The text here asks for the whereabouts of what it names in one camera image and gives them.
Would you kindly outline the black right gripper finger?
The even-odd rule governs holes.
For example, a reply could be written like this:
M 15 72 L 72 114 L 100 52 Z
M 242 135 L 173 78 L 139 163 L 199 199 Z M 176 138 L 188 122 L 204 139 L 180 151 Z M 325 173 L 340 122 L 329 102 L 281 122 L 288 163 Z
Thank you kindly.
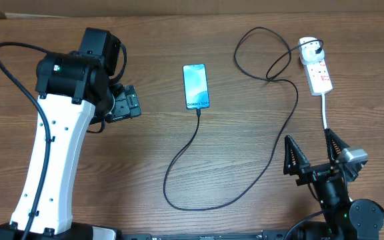
M 283 166 L 283 174 L 300 175 L 310 166 L 310 162 L 294 141 L 292 136 L 286 135 L 285 142 L 285 160 Z
M 327 157 L 330 163 L 335 163 L 341 151 L 349 148 L 338 135 L 336 135 L 330 128 L 324 130 L 325 141 L 327 146 Z

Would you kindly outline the black Samsung Galaxy smartphone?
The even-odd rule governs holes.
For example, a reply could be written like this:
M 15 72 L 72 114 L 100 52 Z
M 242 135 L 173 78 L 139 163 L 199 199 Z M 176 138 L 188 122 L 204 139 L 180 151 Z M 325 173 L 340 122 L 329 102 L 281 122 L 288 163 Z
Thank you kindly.
M 183 82 L 187 109 L 210 107 L 207 73 L 204 64 L 184 65 Z

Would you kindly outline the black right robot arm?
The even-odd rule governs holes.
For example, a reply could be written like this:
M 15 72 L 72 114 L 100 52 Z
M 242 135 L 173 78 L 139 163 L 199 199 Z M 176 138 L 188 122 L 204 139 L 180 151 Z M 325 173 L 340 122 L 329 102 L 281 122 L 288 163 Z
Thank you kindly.
M 368 162 L 360 147 L 350 147 L 331 129 L 324 130 L 328 163 L 311 165 L 293 140 L 285 137 L 283 173 L 296 175 L 306 185 L 321 210 L 294 224 L 285 239 L 378 239 L 384 224 L 384 208 L 369 199 L 352 200 L 348 184 L 358 178 Z

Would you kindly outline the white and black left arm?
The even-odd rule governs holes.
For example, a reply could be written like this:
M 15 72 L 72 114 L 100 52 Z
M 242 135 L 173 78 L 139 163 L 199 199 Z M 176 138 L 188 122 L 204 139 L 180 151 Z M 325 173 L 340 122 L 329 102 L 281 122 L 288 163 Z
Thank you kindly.
M 37 65 L 35 142 L 19 202 L 0 239 L 120 239 L 120 230 L 73 221 L 72 196 L 89 126 L 141 114 L 134 86 L 120 80 L 124 44 L 109 31 L 87 28 L 80 48 L 45 51 Z

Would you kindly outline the white power strip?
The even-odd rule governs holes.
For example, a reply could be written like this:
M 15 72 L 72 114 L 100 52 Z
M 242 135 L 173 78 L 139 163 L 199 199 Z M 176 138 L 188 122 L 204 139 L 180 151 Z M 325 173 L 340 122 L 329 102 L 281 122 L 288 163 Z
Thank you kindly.
M 313 96 L 326 94 L 333 89 L 325 61 L 304 66 L 310 92 Z

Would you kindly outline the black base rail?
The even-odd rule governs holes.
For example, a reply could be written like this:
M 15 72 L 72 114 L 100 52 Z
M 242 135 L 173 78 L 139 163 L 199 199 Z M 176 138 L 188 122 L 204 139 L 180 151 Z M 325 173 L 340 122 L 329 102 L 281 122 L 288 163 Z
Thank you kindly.
M 118 237 L 120 240 L 298 240 L 305 239 L 304 233 L 294 230 L 264 230 L 257 233 L 201 233 L 201 234 L 170 234 L 152 235 L 149 233 L 125 234 Z

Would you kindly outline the white USB wall charger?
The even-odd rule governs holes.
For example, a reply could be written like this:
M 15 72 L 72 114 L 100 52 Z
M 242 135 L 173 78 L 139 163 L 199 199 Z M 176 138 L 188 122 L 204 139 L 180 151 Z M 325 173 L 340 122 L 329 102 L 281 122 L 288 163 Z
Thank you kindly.
M 302 37 L 298 42 L 302 64 L 310 65 L 324 60 L 323 41 L 315 37 Z

